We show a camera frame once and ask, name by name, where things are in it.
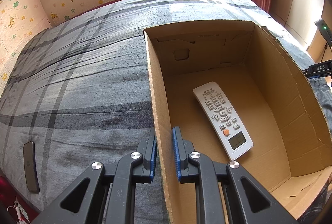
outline silver bolt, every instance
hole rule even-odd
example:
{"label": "silver bolt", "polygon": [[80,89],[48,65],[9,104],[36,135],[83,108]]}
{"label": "silver bolt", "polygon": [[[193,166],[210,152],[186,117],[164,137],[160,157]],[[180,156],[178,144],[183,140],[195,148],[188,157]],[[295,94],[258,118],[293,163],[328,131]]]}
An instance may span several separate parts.
{"label": "silver bolt", "polygon": [[193,159],[198,159],[200,157],[200,153],[196,151],[191,152],[190,157],[192,157]]}
{"label": "silver bolt", "polygon": [[92,169],[94,170],[98,170],[102,167],[102,164],[100,162],[94,162],[92,165],[91,165]]}
{"label": "silver bolt", "polygon": [[130,157],[131,157],[132,159],[139,159],[139,158],[141,157],[141,153],[139,153],[139,152],[132,152],[132,153],[130,154]]}
{"label": "silver bolt", "polygon": [[233,169],[237,169],[240,167],[240,164],[237,162],[237,161],[231,161],[229,163],[230,167],[233,168]]}

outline black device with green light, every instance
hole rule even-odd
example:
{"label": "black device with green light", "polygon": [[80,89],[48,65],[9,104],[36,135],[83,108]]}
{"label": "black device with green light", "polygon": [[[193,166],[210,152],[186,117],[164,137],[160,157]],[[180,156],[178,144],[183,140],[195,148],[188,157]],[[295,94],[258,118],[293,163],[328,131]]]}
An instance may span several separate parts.
{"label": "black device with green light", "polygon": [[320,34],[323,36],[323,38],[326,40],[328,46],[332,48],[332,32],[323,20],[323,18],[319,19],[315,22]]}

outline bedsheet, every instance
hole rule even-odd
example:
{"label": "bedsheet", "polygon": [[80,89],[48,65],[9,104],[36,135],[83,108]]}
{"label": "bedsheet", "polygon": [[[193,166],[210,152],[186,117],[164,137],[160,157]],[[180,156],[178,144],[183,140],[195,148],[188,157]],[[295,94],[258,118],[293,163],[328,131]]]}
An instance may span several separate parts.
{"label": "bedsheet", "polygon": [[[0,99],[0,168],[39,210],[92,162],[112,163],[136,149],[153,126],[143,29],[203,19],[266,26],[301,69],[314,64],[280,24],[250,0],[123,0],[31,39]],[[310,80],[332,129],[332,94]],[[35,141],[40,193],[27,190],[23,144]],[[138,184],[135,223],[168,223],[160,166]]]}

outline mattress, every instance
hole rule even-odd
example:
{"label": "mattress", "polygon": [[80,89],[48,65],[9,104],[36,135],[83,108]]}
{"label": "mattress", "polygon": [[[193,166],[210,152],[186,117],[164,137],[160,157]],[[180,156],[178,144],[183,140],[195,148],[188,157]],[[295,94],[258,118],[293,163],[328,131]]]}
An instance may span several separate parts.
{"label": "mattress", "polygon": [[[266,26],[299,68],[314,64],[280,24],[250,0],[123,0],[31,39],[0,99],[0,168],[39,210],[94,161],[118,161],[153,126],[143,29],[188,20],[249,20]],[[332,128],[332,95],[310,80]],[[35,141],[40,193],[27,190],[23,145]],[[135,223],[168,223],[160,166],[138,184]]]}

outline white remote control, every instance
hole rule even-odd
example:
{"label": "white remote control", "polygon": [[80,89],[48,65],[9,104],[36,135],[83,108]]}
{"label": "white remote control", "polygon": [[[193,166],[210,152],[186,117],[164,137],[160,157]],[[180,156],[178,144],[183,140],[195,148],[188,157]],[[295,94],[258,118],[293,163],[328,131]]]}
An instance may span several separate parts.
{"label": "white remote control", "polygon": [[240,117],[215,82],[197,87],[193,92],[230,160],[236,160],[253,147],[254,144]]}

